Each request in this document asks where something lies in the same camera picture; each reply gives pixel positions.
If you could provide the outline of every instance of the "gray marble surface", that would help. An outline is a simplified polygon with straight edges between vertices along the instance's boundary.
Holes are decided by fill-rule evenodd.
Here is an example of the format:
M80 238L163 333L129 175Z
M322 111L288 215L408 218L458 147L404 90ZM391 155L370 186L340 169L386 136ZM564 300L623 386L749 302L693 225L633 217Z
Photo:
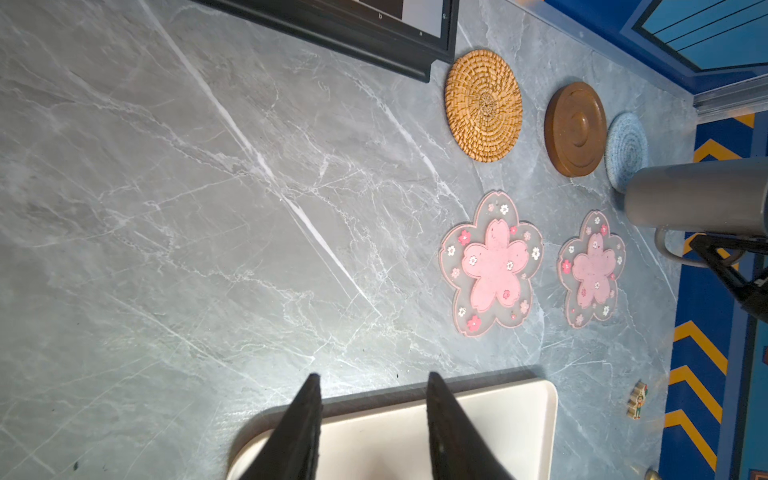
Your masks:
M603 168L556 173L542 125L584 80L609 120L640 116L654 164L687 162L691 98L502 0L462 0L459 27L457 55L498 52L523 94L494 164L452 140L445 64L423 84L182 0L3 2L0 479L223 478L309 372L330 398L522 366L558 387L552 478L655 465L680 271ZM466 339L436 254L496 189L544 259L528 321ZM555 255L596 208L628 262L617 314L574 330Z

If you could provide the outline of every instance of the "wooden figurine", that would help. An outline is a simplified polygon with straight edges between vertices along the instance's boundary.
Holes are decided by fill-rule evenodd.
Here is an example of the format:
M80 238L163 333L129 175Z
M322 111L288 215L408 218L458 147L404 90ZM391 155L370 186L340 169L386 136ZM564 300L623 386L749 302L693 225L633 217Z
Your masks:
M640 410L645 405L645 399L648 397L648 385L637 382L632 394L629 395L629 402L627 402L627 416L634 420L640 419Z

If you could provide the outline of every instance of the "pink flower coaster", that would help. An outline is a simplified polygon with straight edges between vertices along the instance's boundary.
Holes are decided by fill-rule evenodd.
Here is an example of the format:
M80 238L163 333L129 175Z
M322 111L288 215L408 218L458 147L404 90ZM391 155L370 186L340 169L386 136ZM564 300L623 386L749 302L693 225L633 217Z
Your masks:
M568 289L565 318L580 329L592 317L605 321L616 309L616 281L624 270L627 249L611 234L608 219L593 210L584 219L578 238L565 242L558 257L558 275Z
M463 223L442 241L440 267L456 288L453 320L459 332L480 336L494 323L513 328L531 311L531 277L544 245L538 229L518 221L504 192L480 202L474 223Z

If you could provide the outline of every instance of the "white tray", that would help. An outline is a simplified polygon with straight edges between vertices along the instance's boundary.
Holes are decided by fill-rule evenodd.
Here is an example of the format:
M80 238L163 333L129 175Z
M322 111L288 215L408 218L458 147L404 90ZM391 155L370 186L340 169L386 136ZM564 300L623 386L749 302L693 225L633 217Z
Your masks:
M548 480L558 393L547 380L469 390L458 403L515 480ZM272 430L237 455L227 480L239 480ZM431 480L424 400L323 420L316 480Z

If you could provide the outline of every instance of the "yellow chevron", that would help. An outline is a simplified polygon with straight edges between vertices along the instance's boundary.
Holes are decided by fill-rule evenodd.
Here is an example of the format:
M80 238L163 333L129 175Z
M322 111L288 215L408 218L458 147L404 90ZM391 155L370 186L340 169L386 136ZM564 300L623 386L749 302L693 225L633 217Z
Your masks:
M749 128L755 128L755 114L739 115L738 117L733 117L733 119L740 121Z
M707 338L706 335L704 335L701 330L699 330L699 327L697 327L693 322L685 322L674 330L675 342L687 337L693 338L694 342L696 342L698 346L704 351L704 353L710 357L710 360L712 360L717 368L720 369L723 375L727 375L728 359L725 358L722 353L720 353L717 347L710 341L710 339Z
M702 161L707 155L712 155L717 160L736 160L737 158L741 158L711 138L705 141L704 145L696 149L694 152L694 162Z
M688 365L681 366L670 372L670 385L675 383L688 382L688 385L699 396L699 399L707 406L712 413L712 416L719 422L723 423L723 407L717 403L717 400L712 396L707 387L699 380L693 372L690 371Z
M704 456L704 460L707 460L707 463L710 464L710 467L714 472L715 467L717 467L717 455L715 455L715 452L712 451L710 446L707 444L707 441L704 440L704 437L701 436L699 431L696 430L696 427L688 418L688 415L686 415L682 410L675 410L674 412L669 412L664 416L664 428L678 425L683 427L683 430L685 430L690 439L694 441L694 445L697 449L699 449L701 455Z
M688 252L693 250L690 247L690 241L693 240L694 238L698 237L699 235L706 235L706 233L694 233L693 235L691 235L690 237L685 239L685 241L683 242L683 255L685 255L686 253L688 253ZM728 253L724 248L718 248L717 252L720 254L720 256L722 258L730 257L730 253ZM733 265L733 268L736 269L736 270L739 269L738 262Z

